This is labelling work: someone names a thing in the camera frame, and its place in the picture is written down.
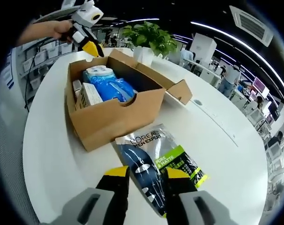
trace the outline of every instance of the ceiling air conditioner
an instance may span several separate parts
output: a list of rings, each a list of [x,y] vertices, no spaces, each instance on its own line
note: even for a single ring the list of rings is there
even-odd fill
[[[265,24],[241,9],[234,6],[230,6],[230,9],[237,27],[261,41],[266,47],[269,46],[273,32]]]

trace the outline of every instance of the ceiling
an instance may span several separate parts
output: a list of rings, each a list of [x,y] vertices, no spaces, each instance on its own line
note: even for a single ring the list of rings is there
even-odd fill
[[[260,4],[260,7],[256,7],[256,1],[252,1],[252,5],[250,5],[245,0],[223,0],[212,2],[189,0],[94,1],[95,5],[104,12],[105,17],[117,18],[113,21],[101,20],[98,22],[107,27],[122,20],[130,21],[144,18],[159,18],[158,21],[153,22],[157,23],[162,29],[168,30],[172,34],[191,38],[192,34],[198,32],[203,35],[207,35],[208,37],[214,38],[217,43],[218,50],[239,61],[243,66],[250,70],[252,74],[259,77],[265,83],[265,85],[270,89],[270,93],[272,95],[283,100],[282,96],[284,97],[284,88],[282,87],[281,83],[276,78],[274,73],[270,70],[270,68],[268,68],[255,54],[250,52],[241,44],[221,33],[190,23],[191,21],[193,21],[206,24],[208,26],[229,33],[247,43],[262,57],[264,57],[267,62],[269,62],[269,64],[272,65],[272,67],[284,81],[283,52],[282,49],[278,49],[278,42],[276,38],[277,32],[274,32],[275,36],[273,37],[269,47],[266,47],[254,37],[236,27],[229,8],[229,6],[232,5],[243,11],[246,11],[263,21],[265,24],[268,24],[270,28],[272,24],[272,27],[281,31],[281,35],[284,38],[284,23],[280,21],[279,16],[275,16],[276,14],[278,14],[275,12],[280,12],[282,15],[284,15],[283,4],[279,6],[280,4],[275,5],[265,2],[264,6]],[[114,25],[114,27],[123,27],[125,25],[126,24]],[[229,62],[233,63],[231,59],[220,54],[219,52],[215,52],[214,55],[218,58],[225,58]]]

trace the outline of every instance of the cable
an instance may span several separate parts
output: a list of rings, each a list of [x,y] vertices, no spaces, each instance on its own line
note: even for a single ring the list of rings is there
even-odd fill
[[[26,98],[26,93],[27,93],[28,83],[29,83],[29,79],[30,79],[30,70],[31,70],[31,68],[32,68],[32,66],[33,66],[33,64],[34,64],[35,57],[36,57],[36,55],[37,55],[37,53],[38,53],[38,48],[41,47],[41,46],[44,44],[45,41],[46,41],[46,40],[44,40],[43,42],[41,42],[41,44],[40,44],[39,46],[37,46],[36,53],[35,53],[35,55],[34,55],[34,57],[33,57],[33,61],[31,62],[29,72],[28,72],[28,74],[26,75],[25,94],[24,94],[25,106],[24,106],[24,108],[26,108],[26,110],[28,111],[28,113],[30,112],[30,110],[29,110],[29,106],[28,106],[28,100],[27,100],[27,98]]]

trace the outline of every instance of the potted plant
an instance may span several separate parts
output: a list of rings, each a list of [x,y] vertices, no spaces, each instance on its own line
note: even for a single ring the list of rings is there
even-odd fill
[[[142,25],[124,27],[123,35],[131,38],[131,42],[135,46],[134,58],[147,66],[151,65],[154,55],[162,54],[165,58],[170,51],[175,51],[177,47],[167,31],[146,21]]]

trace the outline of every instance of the desk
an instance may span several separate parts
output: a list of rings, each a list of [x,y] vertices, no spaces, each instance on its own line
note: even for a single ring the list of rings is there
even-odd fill
[[[111,48],[105,48],[109,55]],[[132,51],[123,49],[131,55]],[[121,162],[111,144],[87,153],[75,137],[64,105],[69,63],[92,59],[84,52],[59,58],[32,103],[23,139],[23,171],[32,206],[51,222],[63,205]],[[241,225],[258,224],[267,193],[264,145],[247,118],[214,87],[186,69],[155,57],[151,67],[174,82],[185,79],[193,93],[186,105],[166,96],[155,124],[164,123],[186,152],[209,175],[206,190]],[[194,103],[199,100],[202,106]],[[130,180],[125,225],[166,225]]]
[[[212,70],[204,67],[203,65],[197,63],[197,62],[193,62],[191,60],[186,60],[184,59],[185,61],[191,63],[191,64],[194,64],[200,68],[202,68],[203,70],[205,71],[202,71],[201,75],[200,75],[200,78],[205,80],[206,82],[210,83],[213,87],[217,88],[220,84],[220,81],[222,80],[221,76],[214,73]]]

